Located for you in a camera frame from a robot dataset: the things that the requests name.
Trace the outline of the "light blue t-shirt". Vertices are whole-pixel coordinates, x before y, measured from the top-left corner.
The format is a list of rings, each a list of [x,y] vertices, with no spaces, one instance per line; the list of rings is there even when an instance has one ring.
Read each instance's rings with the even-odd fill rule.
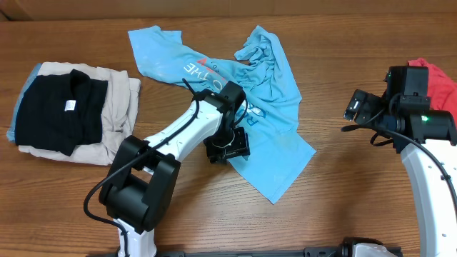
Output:
[[[159,26],[129,32],[141,75],[195,91],[220,92],[228,81],[247,100],[236,113],[251,154],[230,164],[271,203],[276,203],[315,154],[298,134],[301,94],[278,37],[257,26],[234,60],[214,59],[185,46],[180,31]]]

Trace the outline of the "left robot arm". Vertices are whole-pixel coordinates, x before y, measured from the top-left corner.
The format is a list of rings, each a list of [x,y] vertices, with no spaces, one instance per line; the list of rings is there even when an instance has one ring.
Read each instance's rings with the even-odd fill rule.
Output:
[[[124,139],[106,178],[96,186],[109,223],[117,227],[116,256],[155,256],[154,229],[169,207],[182,161],[200,144],[211,163],[248,157],[248,135],[236,112],[246,109],[241,86],[194,92],[189,109],[144,140]]]

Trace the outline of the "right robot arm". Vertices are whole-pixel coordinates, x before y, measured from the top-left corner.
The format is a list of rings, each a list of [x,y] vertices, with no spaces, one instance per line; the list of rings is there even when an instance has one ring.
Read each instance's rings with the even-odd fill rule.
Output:
[[[382,96],[357,89],[344,132],[370,129],[371,145],[391,144],[408,174],[419,225],[421,256],[456,255],[456,124],[433,110],[425,66],[392,66]]]

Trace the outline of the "red garment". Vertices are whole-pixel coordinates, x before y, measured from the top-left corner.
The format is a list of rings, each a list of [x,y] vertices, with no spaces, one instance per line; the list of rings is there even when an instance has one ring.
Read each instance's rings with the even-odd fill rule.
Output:
[[[440,68],[419,58],[408,61],[409,66],[420,66],[428,69],[428,93],[431,98],[431,109],[448,111],[456,121],[456,82]]]

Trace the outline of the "beige folded garment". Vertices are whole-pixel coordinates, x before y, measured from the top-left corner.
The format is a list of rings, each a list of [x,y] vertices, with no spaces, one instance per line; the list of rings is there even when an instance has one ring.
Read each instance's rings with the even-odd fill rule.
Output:
[[[101,112],[103,131],[101,142],[77,146],[71,156],[33,146],[20,146],[19,151],[55,161],[110,165],[121,142],[133,133],[139,109],[141,82],[139,79],[130,78],[126,71],[92,67],[86,64],[44,62],[35,66],[21,92],[24,93],[38,75],[62,75],[73,69],[84,72],[91,79],[108,82],[106,100]]]

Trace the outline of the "black folded garment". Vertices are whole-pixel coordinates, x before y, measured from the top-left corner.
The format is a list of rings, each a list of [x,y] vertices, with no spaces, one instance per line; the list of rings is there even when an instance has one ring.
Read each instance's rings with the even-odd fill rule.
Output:
[[[107,81],[91,79],[76,69],[37,76],[16,115],[16,145],[70,156],[78,145],[101,142],[107,88]]]

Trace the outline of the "folded blue jeans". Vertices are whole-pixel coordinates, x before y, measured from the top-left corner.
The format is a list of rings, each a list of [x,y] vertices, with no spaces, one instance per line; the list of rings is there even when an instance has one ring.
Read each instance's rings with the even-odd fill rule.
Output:
[[[19,112],[19,107],[21,105],[22,99],[24,97],[24,93],[28,90],[34,79],[38,76],[38,72],[41,68],[42,63],[38,63],[35,65],[31,73],[29,74],[25,84],[22,86],[20,94],[18,96],[18,99],[16,101],[14,111],[13,111],[13,116],[11,118],[11,124],[9,129],[6,132],[6,138],[8,139],[9,142],[15,142],[15,130],[16,130],[16,118]]]

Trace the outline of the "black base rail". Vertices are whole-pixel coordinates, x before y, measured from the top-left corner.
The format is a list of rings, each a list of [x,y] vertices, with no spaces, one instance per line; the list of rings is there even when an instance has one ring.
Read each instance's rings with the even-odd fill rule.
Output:
[[[186,253],[184,251],[158,252],[156,257],[350,257],[348,246],[306,247],[295,251],[227,251]]]

